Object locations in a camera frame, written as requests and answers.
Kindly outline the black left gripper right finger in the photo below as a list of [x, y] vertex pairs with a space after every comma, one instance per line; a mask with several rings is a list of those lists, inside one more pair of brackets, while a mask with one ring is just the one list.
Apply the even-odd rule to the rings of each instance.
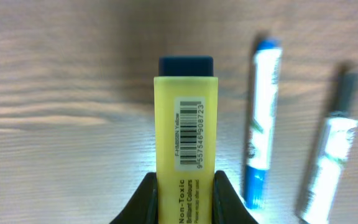
[[216, 171], [213, 180], [212, 224], [258, 224], [222, 170]]

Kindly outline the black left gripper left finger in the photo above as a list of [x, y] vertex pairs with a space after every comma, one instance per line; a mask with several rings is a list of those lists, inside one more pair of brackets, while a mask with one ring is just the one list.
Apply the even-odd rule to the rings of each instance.
[[142, 179], [125, 207], [110, 224], [157, 224], [158, 184], [155, 172], [148, 172]]

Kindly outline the yellow highlighter pen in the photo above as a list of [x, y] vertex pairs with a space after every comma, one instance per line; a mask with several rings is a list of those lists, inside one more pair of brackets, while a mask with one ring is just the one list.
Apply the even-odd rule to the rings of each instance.
[[160, 58], [154, 78], [159, 223], [211, 223], [217, 109], [211, 56]]

